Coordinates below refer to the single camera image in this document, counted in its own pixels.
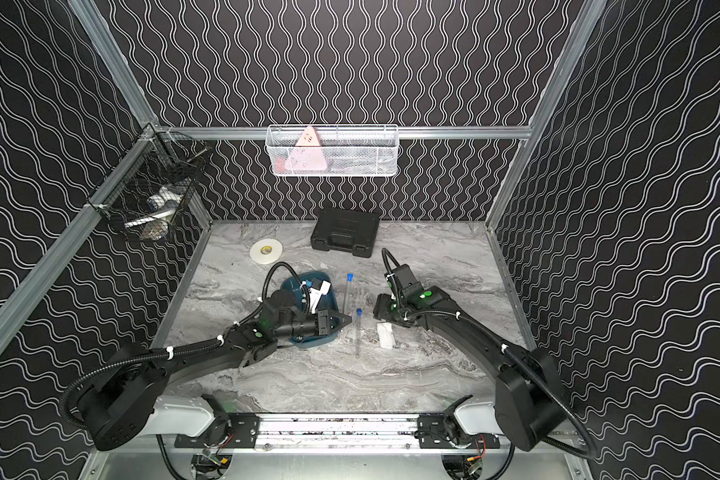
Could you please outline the white wipe cloth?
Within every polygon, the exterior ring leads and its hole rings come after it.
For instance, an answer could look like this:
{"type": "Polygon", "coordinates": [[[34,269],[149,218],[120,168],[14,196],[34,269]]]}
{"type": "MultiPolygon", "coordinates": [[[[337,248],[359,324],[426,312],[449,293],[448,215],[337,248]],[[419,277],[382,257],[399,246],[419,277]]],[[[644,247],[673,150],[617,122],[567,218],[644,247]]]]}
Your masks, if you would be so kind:
{"type": "Polygon", "coordinates": [[[380,348],[385,350],[392,350],[395,348],[396,340],[394,337],[393,326],[390,323],[378,323],[377,335],[380,348]]]}

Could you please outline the clear test tube blue cap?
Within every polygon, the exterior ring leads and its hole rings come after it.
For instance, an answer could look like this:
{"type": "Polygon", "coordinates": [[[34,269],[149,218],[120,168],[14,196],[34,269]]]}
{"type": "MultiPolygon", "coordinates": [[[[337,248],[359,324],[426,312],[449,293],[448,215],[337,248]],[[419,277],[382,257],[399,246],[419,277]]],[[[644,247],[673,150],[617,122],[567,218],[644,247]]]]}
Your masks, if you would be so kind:
{"type": "Polygon", "coordinates": [[[362,318],[363,318],[363,310],[362,308],[357,308],[355,311],[355,358],[359,359],[361,356],[361,348],[362,348],[362,318]]]}
{"type": "Polygon", "coordinates": [[[353,285],[354,285],[354,274],[348,273],[347,278],[346,278],[346,285],[345,285],[344,298],[343,298],[343,304],[342,304],[342,312],[349,316],[351,316],[350,303],[351,303],[353,285]]]}

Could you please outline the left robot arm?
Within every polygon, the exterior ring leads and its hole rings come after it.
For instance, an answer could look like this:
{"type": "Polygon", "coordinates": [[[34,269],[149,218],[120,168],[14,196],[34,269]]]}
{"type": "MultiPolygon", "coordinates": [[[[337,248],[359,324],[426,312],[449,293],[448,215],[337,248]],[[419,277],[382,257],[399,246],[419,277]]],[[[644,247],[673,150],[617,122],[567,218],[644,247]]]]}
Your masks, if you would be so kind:
{"type": "Polygon", "coordinates": [[[172,385],[253,364],[279,339],[328,337],[351,324],[336,310],[313,307],[311,287],[286,262],[267,273],[259,306],[221,335],[178,347],[123,348],[108,363],[73,381],[60,399],[62,418],[86,430],[101,451],[146,431],[158,397],[172,385]]]}

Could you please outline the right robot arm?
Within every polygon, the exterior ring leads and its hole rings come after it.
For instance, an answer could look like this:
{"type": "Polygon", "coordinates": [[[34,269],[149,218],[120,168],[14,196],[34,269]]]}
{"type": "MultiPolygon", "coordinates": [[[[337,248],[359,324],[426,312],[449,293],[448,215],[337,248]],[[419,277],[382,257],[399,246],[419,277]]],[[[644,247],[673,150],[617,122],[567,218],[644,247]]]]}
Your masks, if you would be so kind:
{"type": "Polygon", "coordinates": [[[441,336],[490,375],[496,426],[515,447],[530,451],[546,443],[579,458],[595,458],[596,442],[570,406],[548,354],[501,337],[440,287],[424,287],[388,249],[381,250],[381,258],[391,292],[377,297],[375,319],[441,336]]]}

